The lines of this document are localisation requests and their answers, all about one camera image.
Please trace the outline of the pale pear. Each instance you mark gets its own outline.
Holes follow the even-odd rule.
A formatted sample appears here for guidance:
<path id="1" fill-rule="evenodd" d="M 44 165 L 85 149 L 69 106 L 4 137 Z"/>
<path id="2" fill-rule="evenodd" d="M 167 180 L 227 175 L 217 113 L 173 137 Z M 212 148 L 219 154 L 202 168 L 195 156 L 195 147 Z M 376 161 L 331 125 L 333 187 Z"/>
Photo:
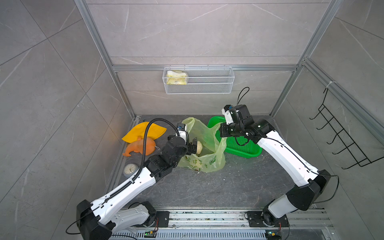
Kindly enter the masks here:
<path id="1" fill-rule="evenodd" d="M 197 151 L 196 151 L 196 155 L 200 155 L 201 152 L 203 150 L 203 145 L 200 141 L 197 141 Z"/>

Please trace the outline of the yellow-green plastic bag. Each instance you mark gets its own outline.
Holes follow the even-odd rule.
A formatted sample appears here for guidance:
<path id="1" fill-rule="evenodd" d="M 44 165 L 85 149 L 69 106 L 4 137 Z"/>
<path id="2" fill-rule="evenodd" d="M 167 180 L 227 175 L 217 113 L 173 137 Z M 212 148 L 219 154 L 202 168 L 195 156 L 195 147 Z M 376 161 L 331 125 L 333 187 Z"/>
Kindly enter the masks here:
<path id="1" fill-rule="evenodd" d="M 221 124 L 208 128 L 203 122 L 196 118 L 186 118 L 182 121 L 186 125 L 190 139 L 197 138 L 203 145 L 200 155 L 185 155 L 178 166 L 204 173 L 216 172 L 224 168 L 226 164 L 225 150 L 226 138 L 219 142 L 215 136 Z"/>

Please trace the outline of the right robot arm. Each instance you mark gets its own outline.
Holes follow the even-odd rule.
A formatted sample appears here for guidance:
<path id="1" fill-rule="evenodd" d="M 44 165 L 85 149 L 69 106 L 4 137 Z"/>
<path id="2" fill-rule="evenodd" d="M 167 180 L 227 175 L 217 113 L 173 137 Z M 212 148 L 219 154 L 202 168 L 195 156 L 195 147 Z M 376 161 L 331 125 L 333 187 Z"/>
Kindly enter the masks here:
<path id="1" fill-rule="evenodd" d="M 222 123 L 222 138 L 244 137 L 267 151 L 289 174 L 295 186 L 264 207 L 262 217 L 266 226 L 276 225 L 284 215 L 296 210 L 306 211 L 323 193 L 331 175 L 319 171 L 297 154 L 266 120 L 254 122 Z"/>

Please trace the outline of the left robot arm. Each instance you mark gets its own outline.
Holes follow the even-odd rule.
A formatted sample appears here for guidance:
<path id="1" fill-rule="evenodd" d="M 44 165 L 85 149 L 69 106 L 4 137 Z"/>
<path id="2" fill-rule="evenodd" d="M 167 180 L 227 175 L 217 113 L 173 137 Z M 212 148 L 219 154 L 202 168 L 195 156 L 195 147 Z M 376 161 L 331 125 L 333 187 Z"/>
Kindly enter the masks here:
<path id="1" fill-rule="evenodd" d="M 76 225 L 85 240 L 108 240 L 113 234 L 136 226 L 150 226 L 157 211 L 149 202 L 126 209 L 125 205 L 138 194 L 153 186 L 172 172 L 182 157 L 202 150 L 197 140 L 189 144 L 178 136 L 171 136 L 158 155 L 150 156 L 142 170 L 117 188 L 92 202 L 84 200 L 77 206 Z"/>

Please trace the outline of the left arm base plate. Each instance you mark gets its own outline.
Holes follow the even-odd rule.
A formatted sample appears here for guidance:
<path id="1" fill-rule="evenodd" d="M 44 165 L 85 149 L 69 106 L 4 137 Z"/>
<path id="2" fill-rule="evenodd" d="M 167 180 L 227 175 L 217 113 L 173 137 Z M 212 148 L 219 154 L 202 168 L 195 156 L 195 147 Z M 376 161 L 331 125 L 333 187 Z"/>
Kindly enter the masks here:
<path id="1" fill-rule="evenodd" d="M 169 226 L 169 220 L 169 211 L 157 211 L 155 215 L 150 215 L 149 218 L 141 225 L 141 227 L 167 228 Z"/>

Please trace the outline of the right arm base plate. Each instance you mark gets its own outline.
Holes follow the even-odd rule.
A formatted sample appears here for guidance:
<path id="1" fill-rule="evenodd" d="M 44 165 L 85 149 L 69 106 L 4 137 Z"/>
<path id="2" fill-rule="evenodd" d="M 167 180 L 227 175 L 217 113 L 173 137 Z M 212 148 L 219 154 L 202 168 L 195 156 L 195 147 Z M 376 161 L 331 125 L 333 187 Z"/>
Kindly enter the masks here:
<path id="1" fill-rule="evenodd" d="M 286 215 L 277 219 L 272 215 L 265 214 L 263 211 L 247 211 L 244 214 L 245 219 L 248 221 L 249 226 L 252 228 L 256 227 L 289 227 L 289 221 Z"/>

